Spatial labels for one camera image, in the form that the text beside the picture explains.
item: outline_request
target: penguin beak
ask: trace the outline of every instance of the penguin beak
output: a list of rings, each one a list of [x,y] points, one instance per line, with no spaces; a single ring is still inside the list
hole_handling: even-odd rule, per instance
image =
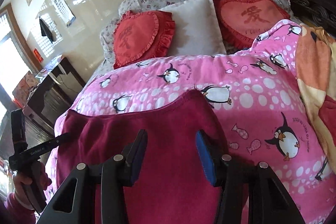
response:
[[[286,136],[281,132],[281,133],[279,133],[279,137],[278,137],[278,139],[280,140],[280,141],[284,141],[284,138],[286,138]]]

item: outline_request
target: silver screw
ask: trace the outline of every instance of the silver screw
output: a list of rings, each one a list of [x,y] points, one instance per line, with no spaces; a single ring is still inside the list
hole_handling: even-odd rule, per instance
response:
[[[222,156],[222,160],[224,160],[224,161],[230,161],[231,159],[232,159],[232,157],[230,155],[228,155],[228,154],[224,154]]]
[[[120,154],[115,155],[115,156],[113,157],[113,159],[114,159],[115,161],[121,161],[123,158],[124,158],[124,156],[123,156],[123,155],[120,155]]]
[[[259,166],[260,166],[261,168],[266,169],[266,168],[268,168],[268,163],[267,163],[267,162],[264,162],[264,161],[261,161],[261,162],[259,162]]]
[[[84,163],[80,163],[80,164],[77,164],[77,169],[78,170],[83,170],[85,168],[85,164]]]

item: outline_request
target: maroon sleeve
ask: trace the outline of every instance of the maroon sleeve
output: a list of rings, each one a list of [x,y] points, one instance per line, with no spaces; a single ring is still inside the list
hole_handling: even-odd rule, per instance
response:
[[[34,210],[24,208],[15,198],[14,193],[11,193],[7,197],[5,207],[8,213],[16,223],[20,224],[35,224],[36,218]]]

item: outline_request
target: fish print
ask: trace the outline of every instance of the fish print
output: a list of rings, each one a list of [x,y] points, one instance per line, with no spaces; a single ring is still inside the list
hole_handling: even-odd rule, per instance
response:
[[[239,148],[239,143],[230,143],[229,147],[234,149],[234,150],[237,150]]]
[[[261,146],[261,142],[258,139],[255,139],[251,142],[250,147],[247,147],[247,151],[252,155],[252,152],[258,150]]]
[[[248,70],[248,66],[242,66],[240,71],[238,71],[240,74],[243,74],[244,71]]]
[[[238,67],[238,64],[236,64],[236,63],[231,63],[230,61],[227,61],[226,63],[227,63],[227,64],[230,64],[230,65],[233,66],[233,67]]]
[[[235,124],[235,126],[231,130],[236,131],[239,134],[239,136],[242,137],[244,140],[246,140],[249,137],[248,133],[244,129],[237,127],[237,124]]]

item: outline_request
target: pink blanket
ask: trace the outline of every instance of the pink blanket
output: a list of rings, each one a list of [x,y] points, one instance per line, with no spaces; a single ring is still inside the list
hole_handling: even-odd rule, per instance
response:
[[[301,27],[278,22],[246,51],[234,55],[155,58],[95,79],[71,109],[87,115],[145,111],[200,90],[217,116],[230,153],[266,161],[297,204],[306,223],[319,223],[335,204],[336,176],[308,123],[295,79],[295,50]],[[67,113],[58,118],[62,132]],[[57,189],[57,150],[46,169]],[[243,221],[247,223],[248,204]]]

